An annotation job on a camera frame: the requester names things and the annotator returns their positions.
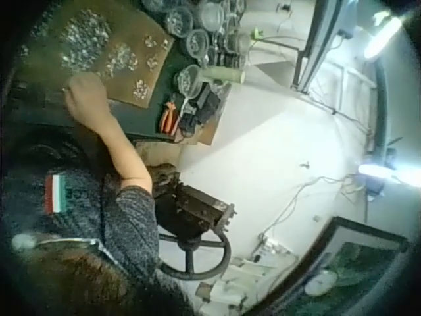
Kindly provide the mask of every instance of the flag patch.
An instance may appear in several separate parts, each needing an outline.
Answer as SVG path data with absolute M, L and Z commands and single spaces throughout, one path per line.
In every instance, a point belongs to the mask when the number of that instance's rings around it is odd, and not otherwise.
M 66 211 L 66 178 L 61 174 L 49 175 L 45 180 L 45 212 Z

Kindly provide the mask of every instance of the clock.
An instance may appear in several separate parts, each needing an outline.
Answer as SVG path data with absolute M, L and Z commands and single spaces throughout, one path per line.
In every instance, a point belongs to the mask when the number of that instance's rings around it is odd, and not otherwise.
M 336 284 L 337 274 L 331 270 L 321 270 L 312 277 L 304 286 L 304 291 L 309 296 L 321 296 L 328 293 Z

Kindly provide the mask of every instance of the orange-handled pliers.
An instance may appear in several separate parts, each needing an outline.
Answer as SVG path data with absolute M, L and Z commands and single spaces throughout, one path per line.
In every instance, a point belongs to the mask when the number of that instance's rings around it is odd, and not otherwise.
M 165 103 L 165 106 L 166 106 L 166 109 L 159 123 L 159 132 L 163 134 L 171 135 L 174 122 L 177 120 L 177 118 L 175 117 L 176 114 L 174 115 L 174 111 L 176 110 L 176 105 L 174 104 L 174 102 L 167 102 Z

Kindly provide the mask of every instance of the hand wheel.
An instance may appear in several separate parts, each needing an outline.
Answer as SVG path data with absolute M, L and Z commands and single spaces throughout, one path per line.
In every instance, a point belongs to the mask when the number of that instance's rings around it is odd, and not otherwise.
M 180 271 L 175 268 L 170 267 L 165 262 L 161 261 L 159 269 L 174 278 L 178 278 L 184 281 L 198 281 L 206 280 L 212 278 L 215 275 L 218 275 L 226 270 L 230 264 L 231 259 L 231 245 L 228 241 L 228 238 L 225 234 L 217 234 L 220 238 L 220 242 L 210 242 L 206 240 L 201 240 L 200 237 L 195 239 L 190 239 L 187 241 L 180 241 L 175 236 L 168 236 L 164 234 L 159 234 L 159 239 L 166 240 L 167 242 L 176 242 L 178 247 L 186 253 L 186 270 Z M 195 273 L 194 263 L 193 263 L 193 254 L 198 247 L 211 247 L 211 248 L 224 248 L 224 255 L 221 259 L 221 262 L 213 269 Z

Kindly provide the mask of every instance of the light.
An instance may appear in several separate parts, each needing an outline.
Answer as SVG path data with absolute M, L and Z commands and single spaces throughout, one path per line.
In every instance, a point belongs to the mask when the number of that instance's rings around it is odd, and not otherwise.
M 365 174 L 367 176 L 373 176 L 375 178 L 381 178 L 381 179 L 388 179 L 392 177 L 393 170 L 378 166 L 378 165 L 361 165 L 358 167 L 358 172 L 361 174 Z
M 421 188 L 421 169 L 397 171 L 396 178 L 401 182 L 409 184 L 410 186 Z
M 364 51 L 364 57 L 366 59 L 375 57 L 387 45 L 393 35 L 399 31 L 401 26 L 402 22 L 399 18 L 392 18 L 368 43 Z
M 374 178 L 397 179 L 400 183 L 421 188 L 421 168 L 394 171 L 379 165 L 363 164 L 358 167 L 358 172 L 366 176 L 373 176 Z
M 383 20 L 389 16 L 390 16 L 389 10 L 377 12 L 375 15 L 373 15 L 374 26 L 378 27 L 383 22 Z

